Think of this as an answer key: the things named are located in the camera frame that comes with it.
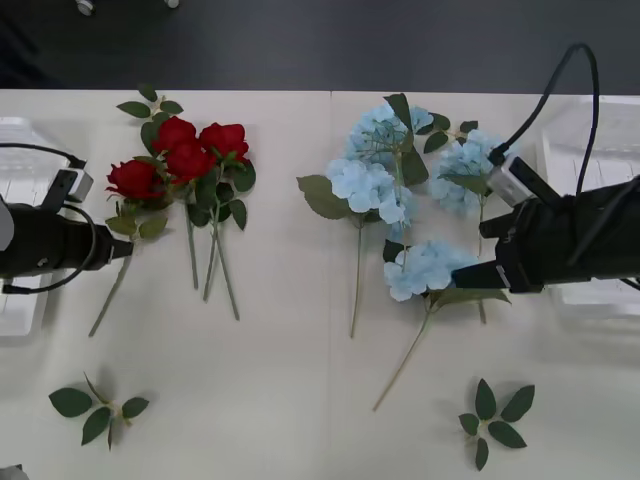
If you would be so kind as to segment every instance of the light blue hydrangea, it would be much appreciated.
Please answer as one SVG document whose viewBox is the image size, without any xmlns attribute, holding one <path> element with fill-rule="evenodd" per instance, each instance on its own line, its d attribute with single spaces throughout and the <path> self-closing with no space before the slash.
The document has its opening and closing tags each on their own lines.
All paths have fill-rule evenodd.
<svg viewBox="0 0 640 480">
<path fill-rule="evenodd" d="M 409 112 L 414 133 L 433 123 L 433 115 L 424 108 L 411 107 Z M 406 133 L 407 127 L 385 103 L 364 113 L 354 125 L 347 141 L 346 157 L 389 165 L 393 161 L 390 146 L 402 143 Z"/>
<path fill-rule="evenodd" d="M 429 241 L 400 252 L 395 262 L 384 265 L 384 279 L 391 296 L 398 302 L 409 300 L 427 290 L 442 290 L 451 285 L 451 272 L 468 267 L 478 259 L 442 241 Z"/>
<path fill-rule="evenodd" d="M 409 224 L 412 195 L 405 187 L 394 185 L 394 178 L 379 163 L 338 159 L 329 163 L 326 176 L 331 180 L 331 191 L 349 202 L 356 213 L 378 209 L 388 224 Z"/>
<path fill-rule="evenodd" d="M 439 178 L 444 174 L 486 175 L 493 168 L 489 153 L 502 141 L 497 136 L 472 130 L 464 145 L 452 142 L 435 163 L 429 179 L 429 193 L 447 210 L 466 215 L 480 207 L 478 195 L 453 182 Z"/>
</svg>

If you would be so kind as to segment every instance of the white plastic crate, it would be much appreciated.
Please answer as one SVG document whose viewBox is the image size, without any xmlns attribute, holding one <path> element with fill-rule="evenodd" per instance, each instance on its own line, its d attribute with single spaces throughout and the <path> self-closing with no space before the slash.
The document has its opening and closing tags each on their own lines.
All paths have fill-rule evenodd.
<svg viewBox="0 0 640 480">
<path fill-rule="evenodd" d="M 35 132 L 24 118 L 0 118 L 0 142 L 17 142 L 60 148 Z M 7 203 L 40 205 L 64 157 L 24 148 L 0 148 L 0 194 Z M 14 285 L 36 288 L 49 284 L 51 275 L 21 277 Z M 0 294 L 0 337 L 25 336 L 44 314 L 47 294 Z"/>
<path fill-rule="evenodd" d="M 561 195 L 575 194 L 589 138 L 591 97 L 581 97 L 542 128 L 538 167 Z M 583 191 L 640 175 L 640 98 L 600 97 L 600 118 Z M 567 316 L 609 319 L 640 315 L 640 292 L 618 280 L 550 287 Z"/>
</svg>

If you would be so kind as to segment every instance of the rose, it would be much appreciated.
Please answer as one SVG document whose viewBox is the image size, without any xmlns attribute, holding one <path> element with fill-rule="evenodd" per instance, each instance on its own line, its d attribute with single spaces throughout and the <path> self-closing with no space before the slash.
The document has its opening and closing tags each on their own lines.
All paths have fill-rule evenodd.
<svg viewBox="0 0 640 480">
<path fill-rule="evenodd" d="M 120 166 L 111 165 L 111 173 L 107 175 L 110 192 L 116 192 L 126 198 L 154 198 L 164 195 L 162 179 L 156 175 L 156 169 L 140 160 L 120 162 Z"/>
<path fill-rule="evenodd" d="M 158 129 L 158 138 L 152 142 L 156 152 L 171 151 L 178 144 L 195 140 L 196 127 L 178 117 L 165 120 Z"/>
<path fill-rule="evenodd" d="M 185 183 L 206 175 L 215 165 L 216 158 L 207 155 L 195 138 L 174 147 L 167 157 L 167 172 L 175 177 L 174 183 Z"/>
<path fill-rule="evenodd" d="M 236 152 L 235 160 L 246 162 L 244 154 L 249 151 L 249 145 L 245 142 L 244 135 L 242 125 L 214 123 L 200 132 L 200 143 L 208 152 L 214 152 L 221 159 L 224 159 L 231 152 Z"/>
</svg>

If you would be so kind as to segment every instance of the white tabletop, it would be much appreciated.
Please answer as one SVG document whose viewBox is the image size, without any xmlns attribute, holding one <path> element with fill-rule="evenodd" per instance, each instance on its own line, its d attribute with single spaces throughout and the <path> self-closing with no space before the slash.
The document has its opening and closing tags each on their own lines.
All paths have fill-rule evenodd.
<svg viewBox="0 0 640 480">
<path fill-rule="evenodd" d="M 24 116 L 78 156 L 96 180 L 84 207 L 112 215 L 111 163 L 143 154 L 135 120 L 114 106 L 133 92 L 0 91 L 0 116 Z M 191 286 L 182 210 L 172 232 L 138 252 L 93 339 L 87 333 L 118 265 L 83 273 L 50 295 L 42 329 L 0 348 L 0 466 L 32 479 L 532 479 L 637 478 L 640 345 L 637 335 L 587 328 L 555 315 L 547 294 L 438 313 L 377 413 L 371 407 L 422 319 L 419 301 L 391 299 L 382 277 L 385 231 L 366 233 L 360 321 L 348 326 L 357 235 L 306 205 L 296 176 L 322 173 L 361 112 L 382 94 L 170 92 L 185 119 L 247 128 L 258 181 L 244 232 L 224 242 L 242 320 L 233 320 L 222 271 L 208 304 Z M 537 100 L 528 95 L 410 94 L 410 103 L 509 135 Z M 554 98 L 548 118 L 569 97 Z M 522 152 L 533 162 L 530 132 Z M 477 222 L 420 198 L 414 239 L 444 237 L 476 248 Z M 493 200 L 490 214 L 506 211 Z M 200 275 L 208 232 L 197 232 Z M 486 255 L 490 255 L 487 243 Z M 151 405 L 116 439 L 80 447 L 83 419 L 68 420 L 47 395 L 82 372 L 116 401 Z M 465 451 L 457 416 L 478 378 L 499 401 L 534 383 L 518 424 L 526 449 L 490 442 L 482 473 Z"/>
</svg>

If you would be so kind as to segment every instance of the hydrangea stem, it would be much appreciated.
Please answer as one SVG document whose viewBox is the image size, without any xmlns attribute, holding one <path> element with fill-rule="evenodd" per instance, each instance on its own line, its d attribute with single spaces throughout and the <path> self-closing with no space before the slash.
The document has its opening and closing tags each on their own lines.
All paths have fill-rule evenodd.
<svg viewBox="0 0 640 480">
<path fill-rule="evenodd" d="M 360 299 L 360 251 L 362 250 L 362 220 L 358 225 L 358 266 L 356 268 L 356 299 L 353 302 L 353 318 L 351 319 L 351 333 L 349 336 L 353 338 L 356 334 L 356 320 L 358 318 L 358 300 Z"/>
<path fill-rule="evenodd" d="M 404 356 L 404 359 L 402 360 L 402 363 L 400 364 L 400 366 L 398 367 L 396 372 L 393 374 L 393 377 L 391 377 L 391 380 L 389 381 L 389 383 L 387 384 L 387 386 L 383 390 L 382 395 L 380 395 L 380 398 L 378 399 L 376 404 L 373 406 L 373 411 L 374 412 L 377 411 L 378 408 L 380 408 L 380 405 L 384 401 L 385 397 L 387 396 L 387 394 L 389 393 L 389 391 L 391 390 L 393 385 L 396 383 L 396 380 L 398 380 L 398 377 L 400 376 L 400 374 L 402 373 L 404 368 L 407 366 L 407 363 L 409 362 L 409 358 L 411 358 L 411 355 L 413 355 L 413 352 L 415 351 L 416 347 L 420 343 L 420 340 L 422 340 L 422 338 L 424 337 L 424 334 L 427 331 L 427 327 L 431 323 L 431 322 L 429 322 L 429 319 L 430 319 L 432 305 L 430 304 L 430 301 L 429 301 L 428 298 L 425 298 L 424 302 L 425 302 L 424 303 L 425 316 L 424 316 L 424 320 L 422 321 L 422 325 L 420 326 L 420 331 L 418 332 L 418 335 L 416 335 L 416 338 L 413 341 L 413 343 L 411 344 L 411 347 L 409 347 L 409 351 Z"/>
<path fill-rule="evenodd" d="M 487 201 L 487 198 L 483 195 L 480 196 L 480 223 L 484 219 L 484 205 Z M 482 256 L 482 235 L 480 234 L 480 229 L 478 229 L 478 260 Z M 480 313 L 480 322 L 486 325 L 487 323 L 487 312 L 484 310 L 484 303 L 482 300 L 478 300 L 478 312 Z"/>
</svg>

